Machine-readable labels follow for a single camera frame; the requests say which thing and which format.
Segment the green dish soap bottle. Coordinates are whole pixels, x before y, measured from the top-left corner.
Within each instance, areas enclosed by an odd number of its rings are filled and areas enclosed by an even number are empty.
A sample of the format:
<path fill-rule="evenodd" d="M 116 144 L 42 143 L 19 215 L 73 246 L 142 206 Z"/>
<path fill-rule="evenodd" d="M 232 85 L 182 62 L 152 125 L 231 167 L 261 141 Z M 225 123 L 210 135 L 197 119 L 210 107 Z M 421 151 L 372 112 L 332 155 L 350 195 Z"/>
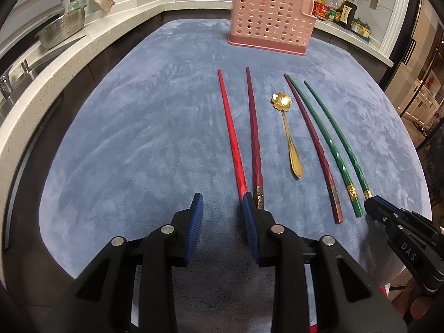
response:
<path fill-rule="evenodd" d="M 72 12 L 80 8 L 80 2 L 78 0 L 69 0 L 68 12 Z"/>

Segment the dark soy sauce bottle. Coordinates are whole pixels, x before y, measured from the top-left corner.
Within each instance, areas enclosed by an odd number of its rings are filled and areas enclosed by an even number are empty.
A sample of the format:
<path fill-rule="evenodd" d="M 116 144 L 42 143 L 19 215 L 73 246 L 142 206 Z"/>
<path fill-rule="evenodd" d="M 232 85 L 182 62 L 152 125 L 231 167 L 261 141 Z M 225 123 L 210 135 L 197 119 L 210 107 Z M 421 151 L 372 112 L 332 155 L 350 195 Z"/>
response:
<path fill-rule="evenodd" d="M 335 13 L 334 22 L 344 29 L 351 28 L 357 6 L 354 0 L 343 0 Z"/>

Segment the white kitchen countertop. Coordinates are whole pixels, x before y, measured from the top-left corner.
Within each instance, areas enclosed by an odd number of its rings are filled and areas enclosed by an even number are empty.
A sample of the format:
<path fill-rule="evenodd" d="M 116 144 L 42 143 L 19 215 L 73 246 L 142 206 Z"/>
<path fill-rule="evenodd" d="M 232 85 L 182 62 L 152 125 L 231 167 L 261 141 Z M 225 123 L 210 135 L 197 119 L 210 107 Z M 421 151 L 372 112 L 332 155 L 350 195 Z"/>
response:
<path fill-rule="evenodd" d="M 85 36 L 55 58 L 24 90 L 1 124 L 1 228 L 20 159 L 38 124 L 68 83 L 104 49 L 164 11 L 225 10 L 229 0 L 126 0 L 87 16 Z"/>

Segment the bright red chopstick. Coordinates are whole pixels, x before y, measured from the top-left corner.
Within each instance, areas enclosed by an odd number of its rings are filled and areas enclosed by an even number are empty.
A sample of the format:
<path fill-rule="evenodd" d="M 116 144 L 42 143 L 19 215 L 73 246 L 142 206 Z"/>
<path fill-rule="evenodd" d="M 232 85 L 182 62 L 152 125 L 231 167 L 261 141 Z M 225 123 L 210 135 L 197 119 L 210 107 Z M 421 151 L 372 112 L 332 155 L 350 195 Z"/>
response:
<path fill-rule="evenodd" d="M 239 149 L 239 144 L 236 136 L 236 129 L 233 122 L 233 117 L 231 113 L 231 109 L 229 106 L 229 100 L 228 95 L 226 93 L 226 87 L 223 80 L 223 73 L 221 69 L 218 69 L 218 80 L 219 85 L 221 88 L 221 95 L 222 95 L 222 101 L 223 101 L 223 109 L 226 117 L 226 126 L 228 130 L 229 135 L 229 144 L 232 152 L 233 157 L 233 165 L 234 165 L 234 171 L 236 176 L 236 185 L 237 190 L 239 194 L 239 201 L 240 203 L 243 202 L 244 195 L 247 193 L 248 188 L 244 176 L 244 168 L 242 164 L 242 157 Z"/>

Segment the steel colander bowl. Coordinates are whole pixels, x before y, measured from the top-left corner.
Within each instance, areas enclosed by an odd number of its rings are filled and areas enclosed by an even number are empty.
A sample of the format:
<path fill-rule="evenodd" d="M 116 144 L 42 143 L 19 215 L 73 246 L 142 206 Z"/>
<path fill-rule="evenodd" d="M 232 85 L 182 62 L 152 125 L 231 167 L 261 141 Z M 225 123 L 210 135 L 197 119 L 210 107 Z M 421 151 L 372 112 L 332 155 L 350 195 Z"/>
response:
<path fill-rule="evenodd" d="M 45 26 L 36 34 L 41 46 L 49 50 L 60 44 L 72 35 L 81 31 L 85 24 L 85 4 L 79 8 L 69 11 L 61 17 Z"/>

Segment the spice jar rack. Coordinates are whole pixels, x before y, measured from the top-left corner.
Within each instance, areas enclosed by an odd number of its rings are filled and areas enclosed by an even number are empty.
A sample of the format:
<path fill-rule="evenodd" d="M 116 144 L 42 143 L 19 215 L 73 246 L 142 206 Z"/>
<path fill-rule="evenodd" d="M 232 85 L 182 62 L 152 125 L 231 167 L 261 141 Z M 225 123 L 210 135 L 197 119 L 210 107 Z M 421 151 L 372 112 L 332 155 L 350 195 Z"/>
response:
<path fill-rule="evenodd" d="M 350 30 L 355 34 L 358 35 L 360 38 L 365 40 L 366 42 L 370 42 L 370 35 L 372 34 L 372 29 L 370 26 L 363 22 L 359 18 L 354 18 L 351 21 Z"/>

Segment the small green-cap jar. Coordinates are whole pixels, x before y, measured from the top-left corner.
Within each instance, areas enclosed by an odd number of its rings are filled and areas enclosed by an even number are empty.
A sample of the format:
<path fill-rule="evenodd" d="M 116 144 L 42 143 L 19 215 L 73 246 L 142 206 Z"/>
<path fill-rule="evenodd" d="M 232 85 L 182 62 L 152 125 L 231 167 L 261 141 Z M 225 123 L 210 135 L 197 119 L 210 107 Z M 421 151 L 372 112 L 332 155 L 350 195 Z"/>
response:
<path fill-rule="evenodd" d="M 336 18 L 336 10 L 330 9 L 328 14 L 328 20 L 334 22 Z"/>

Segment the chrome faucet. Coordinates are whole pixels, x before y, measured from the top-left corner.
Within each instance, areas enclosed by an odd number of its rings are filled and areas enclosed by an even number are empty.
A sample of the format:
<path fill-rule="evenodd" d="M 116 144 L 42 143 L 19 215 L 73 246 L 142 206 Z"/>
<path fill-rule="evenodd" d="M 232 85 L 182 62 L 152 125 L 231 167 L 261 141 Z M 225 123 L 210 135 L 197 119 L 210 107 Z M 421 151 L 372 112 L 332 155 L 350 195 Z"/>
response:
<path fill-rule="evenodd" d="M 1 76 L 0 88 L 1 88 L 1 94 L 3 95 L 4 99 L 7 100 L 13 92 L 13 88 L 8 74 L 3 74 Z"/>

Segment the pink perforated utensil holder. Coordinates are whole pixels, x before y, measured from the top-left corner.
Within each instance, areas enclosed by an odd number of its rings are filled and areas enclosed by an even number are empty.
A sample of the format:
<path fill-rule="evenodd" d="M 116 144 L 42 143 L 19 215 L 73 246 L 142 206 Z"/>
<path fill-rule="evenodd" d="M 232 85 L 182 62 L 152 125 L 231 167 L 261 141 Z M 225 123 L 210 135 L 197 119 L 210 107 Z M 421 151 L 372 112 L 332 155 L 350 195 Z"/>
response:
<path fill-rule="evenodd" d="M 304 56 L 317 17 L 313 0 L 232 0 L 228 42 Z"/>

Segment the dark red chopstick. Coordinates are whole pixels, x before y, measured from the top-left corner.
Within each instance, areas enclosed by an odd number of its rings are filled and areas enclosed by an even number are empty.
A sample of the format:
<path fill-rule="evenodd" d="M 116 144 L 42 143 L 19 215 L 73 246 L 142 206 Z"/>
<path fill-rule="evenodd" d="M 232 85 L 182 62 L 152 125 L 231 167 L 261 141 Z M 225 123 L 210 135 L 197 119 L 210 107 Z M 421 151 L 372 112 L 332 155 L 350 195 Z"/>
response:
<path fill-rule="evenodd" d="M 325 156 L 324 149 L 321 146 L 319 137 L 318 137 L 317 132 L 315 130 L 315 126 L 313 125 L 312 120 L 309 117 L 309 114 L 306 110 L 304 103 L 302 102 L 301 98 L 299 97 L 299 94 L 296 92 L 296 88 L 292 84 L 292 82 L 287 74 L 284 74 L 284 79 L 286 80 L 291 92 L 294 95 L 296 103 L 299 107 L 299 110 L 300 110 L 302 117 L 305 121 L 306 127 L 307 127 L 309 134 L 311 136 L 312 142 L 315 146 L 315 151 L 317 153 L 317 157 L 318 157 L 318 160 L 321 165 L 321 170 L 324 175 L 324 179 L 325 179 L 325 183 L 326 183 L 326 187 L 327 187 L 327 192 L 328 192 L 328 195 L 330 198 L 334 222 L 337 225 L 341 224 L 344 221 L 344 217 L 342 214 L 342 207 L 341 207 L 339 196 L 337 193 L 336 183 L 335 183 L 335 180 L 334 180 L 333 175 L 331 173 L 331 168 L 330 168 L 327 158 Z"/>
<path fill-rule="evenodd" d="M 251 151 L 252 151 L 252 177 L 253 177 L 253 193 L 255 203 L 258 209 L 264 209 L 264 195 L 263 195 L 263 175 L 262 175 L 262 161 L 260 157 L 260 141 L 257 125 L 257 112 L 254 99 L 254 89 L 251 79 L 251 70 L 246 68 L 246 77 L 248 85 L 248 103 L 251 126 Z"/>

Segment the green chopstick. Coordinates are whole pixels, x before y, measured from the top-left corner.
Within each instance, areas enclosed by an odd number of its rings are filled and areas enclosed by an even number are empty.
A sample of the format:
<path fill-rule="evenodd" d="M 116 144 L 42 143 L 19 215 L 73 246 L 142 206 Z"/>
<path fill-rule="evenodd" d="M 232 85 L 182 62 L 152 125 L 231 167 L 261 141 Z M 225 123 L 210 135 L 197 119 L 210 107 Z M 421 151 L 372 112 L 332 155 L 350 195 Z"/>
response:
<path fill-rule="evenodd" d="M 339 128 L 339 126 L 338 126 L 336 120 L 334 119 L 334 117 L 332 116 L 331 112 L 328 110 L 328 108 L 326 107 L 324 102 L 321 100 L 321 98 L 319 97 L 317 92 L 315 92 L 315 90 L 312 88 L 312 86 L 309 84 L 309 82 L 305 80 L 304 84 L 306 85 L 306 87 L 308 88 L 310 93 L 314 96 L 315 100 L 320 105 L 322 111 L 325 113 L 326 117 L 328 118 L 328 121 L 330 121 L 331 125 L 333 126 L 333 129 L 335 130 L 336 134 L 338 135 L 339 140 L 342 143 L 342 146 L 344 147 L 347 155 L 349 156 L 349 159 L 350 159 L 351 164 L 354 168 L 355 174 L 357 175 L 357 178 L 359 180 L 360 187 L 363 191 L 365 199 L 371 198 L 372 192 L 370 189 L 370 185 L 368 184 L 367 179 L 364 175 L 364 171 L 361 168 L 359 161 L 357 160 L 357 157 L 355 156 L 353 150 L 351 149 L 351 146 L 350 146 L 348 140 L 346 139 L 345 135 L 343 134 L 341 128 Z"/>
<path fill-rule="evenodd" d="M 314 121 L 316 122 L 317 127 L 319 128 L 322 136 L 324 137 L 324 140 L 326 141 L 327 146 L 329 147 L 329 149 L 333 155 L 333 158 L 335 159 L 338 169 L 340 170 L 342 179 L 344 181 L 345 187 L 346 187 L 348 194 L 349 194 L 351 204 L 354 209 L 354 214 L 355 214 L 356 218 L 362 217 L 362 215 L 364 215 L 364 210 L 361 207 L 361 204 L 359 202 L 357 190 L 355 189 L 355 186 L 354 186 L 352 179 L 349 175 L 349 171 L 347 170 L 347 168 L 345 166 L 345 163 L 339 153 L 338 148 L 336 147 L 336 144 L 331 139 L 330 133 L 325 128 L 323 122 L 321 121 L 321 118 L 316 113 L 314 107 L 312 107 L 311 103 L 309 102 L 307 97 L 304 95 L 302 90 L 294 82 L 294 80 L 288 74 L 284 74 L 284 78 L 289 83 L 289 86 L 290 86 L 292 92 L 296 93 L 302 99 L 303 103 L 308 108 L 311 116 L 313 117 Z"/>

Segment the gold flower spoon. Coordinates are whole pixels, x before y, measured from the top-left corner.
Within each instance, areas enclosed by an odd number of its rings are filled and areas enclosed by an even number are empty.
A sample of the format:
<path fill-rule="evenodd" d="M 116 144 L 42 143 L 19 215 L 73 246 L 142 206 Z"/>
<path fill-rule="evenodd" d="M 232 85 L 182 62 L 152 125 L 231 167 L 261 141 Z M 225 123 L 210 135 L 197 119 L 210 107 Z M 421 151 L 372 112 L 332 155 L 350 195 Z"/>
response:
<path fill-rule="evenodd" d="M 285 136 L 287 139 L 291 170 L 294 174 L 294 177 L 300 179 L 303 175 L 302 163 L 292 139 L 290 127 L 286 116 L 286 113 L 291 109 L 292 99 L 284 92 L 277 92 L 275 94 L 272 94 L 271 103 L 276 110 L 281 112 L 284 123 Z"/>

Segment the blue-grey table cloth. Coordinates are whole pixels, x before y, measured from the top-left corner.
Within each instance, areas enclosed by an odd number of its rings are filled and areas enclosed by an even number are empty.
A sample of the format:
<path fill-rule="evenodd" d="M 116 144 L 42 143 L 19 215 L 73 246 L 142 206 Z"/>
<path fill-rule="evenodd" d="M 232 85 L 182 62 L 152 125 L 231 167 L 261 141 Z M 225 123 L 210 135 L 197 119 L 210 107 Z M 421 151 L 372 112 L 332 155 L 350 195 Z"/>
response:
<path fill-rule="evenodd" d="M 405 125 L 375 80 L 347 51 L 312 38 L 304 56 L 229 44 L 228 20 L 176 20 L 148 35 L 98 84 L 56 153 L 39 209 L 46 248 L 76 277 L 115 236 L 142 238 L 204 198 L 196 255 L 174 273 L 182 332 L 268 332 L 274 271 L 248 247 L 218 69 L 246 171 L 251 136 L 246 68 L 257 110 L 265 207 L 299 236 L 330 234 L 377 285 L 403 263 L 384 229 L 356 218 L 336 162 L 329 162 L 344 221 L 335 224 L 311 136 L 293 106 L 286 115 L 303 175 L 291 170 L 282 115 L 272 94 L 288 74 L 324 125 L 317 92 L 351 145 L 371 192 L 430 216 L 422 165 Z"/>

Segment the steel kitchen sink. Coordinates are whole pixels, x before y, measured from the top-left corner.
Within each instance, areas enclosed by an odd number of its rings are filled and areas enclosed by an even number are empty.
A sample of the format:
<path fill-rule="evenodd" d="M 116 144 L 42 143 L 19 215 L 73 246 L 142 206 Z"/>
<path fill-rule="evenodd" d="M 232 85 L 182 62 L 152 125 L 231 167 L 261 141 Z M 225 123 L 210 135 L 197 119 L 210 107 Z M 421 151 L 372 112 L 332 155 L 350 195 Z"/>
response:
<path fill-rule="evenodd" d="M 17 104 L 17 101 L 28 88 L 28 86 L 33 82 L 33 80 L 51 64 L 58 56 L 64 53 L 72 45 L 77 43 L 79 40 L 86 36 L 85 33 L 75 34 L 74 37 L 69 38 L 65 42 L 61 43 L 59 47 L 55 47 L 46 52 L 42 57 L 38 58 L 30 66 L 27 65 L 27 61 L 24 59 L 21 63 L 20 68 L 22 69 L 21 75 L 12 85 L 12 93 L 9 97 L 1 99 L 1 123 L 11 112 L 12 108 Z"/>

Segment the clear plastic bottle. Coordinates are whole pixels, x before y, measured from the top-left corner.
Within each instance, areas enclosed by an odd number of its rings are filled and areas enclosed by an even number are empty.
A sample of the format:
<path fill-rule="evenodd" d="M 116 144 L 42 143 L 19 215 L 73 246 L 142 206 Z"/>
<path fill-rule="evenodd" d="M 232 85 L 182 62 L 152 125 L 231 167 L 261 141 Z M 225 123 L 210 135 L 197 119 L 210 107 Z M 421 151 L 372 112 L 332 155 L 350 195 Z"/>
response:
<path fill-rule="evenodd" d="M 327 7 L 333 11 L 336 11 L 341 4 L 342 0 L 327 0 Z"/>

